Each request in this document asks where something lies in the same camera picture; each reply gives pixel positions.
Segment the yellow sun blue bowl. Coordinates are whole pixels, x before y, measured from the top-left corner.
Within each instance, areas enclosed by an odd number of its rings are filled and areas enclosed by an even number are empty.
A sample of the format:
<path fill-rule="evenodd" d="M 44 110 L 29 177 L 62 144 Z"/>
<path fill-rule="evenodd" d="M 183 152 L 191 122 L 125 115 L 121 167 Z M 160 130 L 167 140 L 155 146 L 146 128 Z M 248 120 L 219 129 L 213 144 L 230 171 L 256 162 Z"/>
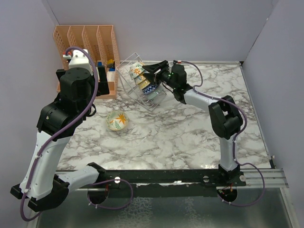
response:
<path fill-rule="evenodd" d="M 138 87 L 139 87 L 140 90 L 143 90 L 143 89 L 146 88 L 149 84 L 150 84 L 150 81 L 146 79 L 146 80 L 140 82 L 140 83 L 138 84 Z"/>

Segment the blue yellow floral bowl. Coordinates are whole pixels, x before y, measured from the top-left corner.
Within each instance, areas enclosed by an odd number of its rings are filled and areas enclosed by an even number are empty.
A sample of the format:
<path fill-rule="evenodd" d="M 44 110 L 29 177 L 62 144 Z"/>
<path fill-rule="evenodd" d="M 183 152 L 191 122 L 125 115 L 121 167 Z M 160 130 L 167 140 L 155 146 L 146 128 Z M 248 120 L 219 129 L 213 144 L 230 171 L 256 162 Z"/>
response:
<path fill-rule="evenodd" d="M 146 77 L 143 75 L 143 73 L 139 74 L 137 77 L 135 77 L 134 82 L 136 85 L 138 85 L 140 82 L 146 80 Z"/>

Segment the red patterned bowl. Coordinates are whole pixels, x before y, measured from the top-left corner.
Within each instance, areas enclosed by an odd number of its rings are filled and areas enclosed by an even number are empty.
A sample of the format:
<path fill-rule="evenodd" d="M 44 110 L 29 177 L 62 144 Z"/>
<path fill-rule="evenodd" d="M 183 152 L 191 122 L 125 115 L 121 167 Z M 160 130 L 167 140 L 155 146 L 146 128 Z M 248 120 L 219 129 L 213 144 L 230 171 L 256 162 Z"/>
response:
<path fill-rule="evenodd" d="M 146 86 L 145 88 L 142 89 L 142 92 L 144 95 L 149 95 L 153 91 L 155 91 L 157 89 L 157 87 L 158 87 L 157 85 L 149 84 L 148 86 Z"/>

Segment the orange flower bowl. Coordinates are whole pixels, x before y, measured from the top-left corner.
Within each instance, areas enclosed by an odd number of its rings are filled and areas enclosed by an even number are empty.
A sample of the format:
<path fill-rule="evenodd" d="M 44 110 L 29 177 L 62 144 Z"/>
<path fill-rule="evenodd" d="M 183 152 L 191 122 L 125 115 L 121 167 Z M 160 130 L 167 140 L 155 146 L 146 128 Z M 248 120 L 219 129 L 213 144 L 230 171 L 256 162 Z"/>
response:
<path fill-rule="evenodd" d="M 129 75 L 131 79 L 135 79 L 137 76 L 139 76 L 144 71 L 144 63 L 143 62 L 135 62 L 131 65 L 129 69 Z"/>
<path fill-rule="evenodd" d="M 106 117 L 106 125 L 112 131 L 120 131 L 129 123 L 129 117 L 123 111 L 114 110 Z"/>

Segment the plain teal bowl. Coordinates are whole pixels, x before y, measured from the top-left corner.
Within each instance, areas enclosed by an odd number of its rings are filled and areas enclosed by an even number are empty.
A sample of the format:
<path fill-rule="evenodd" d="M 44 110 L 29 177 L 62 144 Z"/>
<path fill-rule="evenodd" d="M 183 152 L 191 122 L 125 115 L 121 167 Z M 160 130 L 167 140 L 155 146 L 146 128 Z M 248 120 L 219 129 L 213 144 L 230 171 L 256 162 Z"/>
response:
<path fill-rule="evenodd" d="M 163 86 L 158 86 L 153 92 L 151 92 L 150 94 L 146 95 L 145 98 L 147 100 L 153 100 L 154 98 L 156 98 L 158 95 L 161 95 L 163 92 Z"/>

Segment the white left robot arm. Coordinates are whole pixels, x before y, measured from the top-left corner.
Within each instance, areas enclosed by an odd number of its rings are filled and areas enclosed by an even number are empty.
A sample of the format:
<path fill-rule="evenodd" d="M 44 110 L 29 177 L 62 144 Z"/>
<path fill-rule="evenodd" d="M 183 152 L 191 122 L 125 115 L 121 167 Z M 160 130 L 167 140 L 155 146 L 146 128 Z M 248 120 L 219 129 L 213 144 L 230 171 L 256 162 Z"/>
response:
<path fill-rule="evenodd" d="M 96 72 L 100 82 L 84 67 L 67 71 L 57 70 L 60 92 L 55 100 L 45 106 L 37 124 L 37 141 L 28 172 L 22 183 L 13 186 L 11 194 L 24 202 L 34 212 L 58 207 L 68 194 L 85 185 L 98 188 L 104 184 L 105 176 L 94 162 L 70 175 L 56 175 L 61 154 L 74 134 L 75 129 L 93 116 L 91 103 L 93 92 L 109 94 L 106 70 L 98 66 Z"/>

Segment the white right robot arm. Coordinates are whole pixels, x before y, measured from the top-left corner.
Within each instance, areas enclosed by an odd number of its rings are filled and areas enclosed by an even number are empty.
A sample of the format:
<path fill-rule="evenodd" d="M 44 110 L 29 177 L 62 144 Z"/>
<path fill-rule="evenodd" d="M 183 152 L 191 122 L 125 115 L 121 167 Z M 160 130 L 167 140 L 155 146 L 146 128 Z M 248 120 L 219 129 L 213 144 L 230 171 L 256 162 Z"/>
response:
<path fill-rule="evenodd" d="M 187 83 L 184 66 L 174 61 L 169 67 L 164 60 L 154 65 L 144 65 L 144 76 L 152 85 L 164 83 L 172 89 L 177 101 L 195 106 L 209 113 L 213 132 L 219 137 L 220 163 L 218 180 L 228 186 L 235 181 L 240 172 L 236 159 L 235 139 L 243 125 L 243 119 L 231 96 L 216 97 L 203 94 Z"/>

